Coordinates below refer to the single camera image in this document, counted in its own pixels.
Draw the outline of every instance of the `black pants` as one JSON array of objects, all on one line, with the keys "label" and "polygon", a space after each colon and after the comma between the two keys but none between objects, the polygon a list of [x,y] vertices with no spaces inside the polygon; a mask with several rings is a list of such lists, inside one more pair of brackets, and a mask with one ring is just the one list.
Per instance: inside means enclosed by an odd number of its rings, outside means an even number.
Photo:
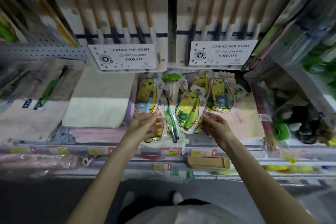
[{"label": "black pants", "polygon": [[[205,202],[198,199],[186,199],[183,200],[178,205],[208,205],[209,202]],[[139,213],[142,213],[145,210],[148,210],[150,208],[156,207],[156,206],[172,206],[172,202],[169,201],[155,201],[151,198],[147,197],[140,197],[136,199],[133,203],[131,203],[129,206],[125,207],[121,210],[118,222],[117,224],[124,224],[137,216]]]}]

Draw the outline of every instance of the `person's left hand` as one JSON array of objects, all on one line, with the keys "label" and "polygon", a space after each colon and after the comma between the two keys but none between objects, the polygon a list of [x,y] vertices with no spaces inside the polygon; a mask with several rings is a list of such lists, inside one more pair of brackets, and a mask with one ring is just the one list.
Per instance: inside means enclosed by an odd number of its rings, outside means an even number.
[{"label": "person's left hand", "polygon": [[166,119],[158,118],[160,113],[142,113],[131,121],[126,133],[119,143],[119,147],[125,147],[132,157],[142,140],[155,137],[164,126]]}]

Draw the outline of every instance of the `forearm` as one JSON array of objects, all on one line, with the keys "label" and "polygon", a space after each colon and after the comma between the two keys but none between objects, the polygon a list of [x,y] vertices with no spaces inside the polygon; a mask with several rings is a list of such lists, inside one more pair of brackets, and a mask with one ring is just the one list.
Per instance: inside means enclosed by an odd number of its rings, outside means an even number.
[{"label": "forearm", "polygon": [[103,224],[127,163],[131,159],[125,148],[117,147],[104,163],[67,224]]},{"label": "forearm", "polygon": [[223,148],[267,224],[317,223],[236,138]]}]

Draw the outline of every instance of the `gray floor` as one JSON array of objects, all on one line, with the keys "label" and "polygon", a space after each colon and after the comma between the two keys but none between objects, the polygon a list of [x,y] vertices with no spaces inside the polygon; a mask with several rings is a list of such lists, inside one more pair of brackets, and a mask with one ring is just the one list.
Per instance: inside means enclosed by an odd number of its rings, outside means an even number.
[{"label": "gray floor", "polygon": [[[0,223],[63,223],[92,180],[55,179],[32,184],[0,182]],[[316,190],[312,187],[286,187],[294,196]],[[127,180],[120,184],[106,223],[115,223],[123,195],[133,190],[136,196],[168,200],[178,190],[185,199],[197,198],[222,206],[248,221],[264,223],[245,186],[226,180],[194,180],[184,184],[162,181]]]}]

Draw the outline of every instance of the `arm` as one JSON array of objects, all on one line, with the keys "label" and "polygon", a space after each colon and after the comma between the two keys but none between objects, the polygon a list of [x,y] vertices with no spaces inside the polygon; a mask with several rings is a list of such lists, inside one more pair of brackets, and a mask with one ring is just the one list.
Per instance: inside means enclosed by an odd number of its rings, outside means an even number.
[{"label": "arm", "polygon": [[127,163],[137,152],[140,142],[155,136],[156,130],[163,127],[163,124],[153,124],[163,121],[164,119],[157,118],[156,113],[141,114],[132,120],[119,145],[108,157],[66,224],[105,222]]},{"label": "arm", "polygon": [[226,152],[267,224],[316,224],[317,221],[250,154],[222,117],[203,116],[204,130]]}]

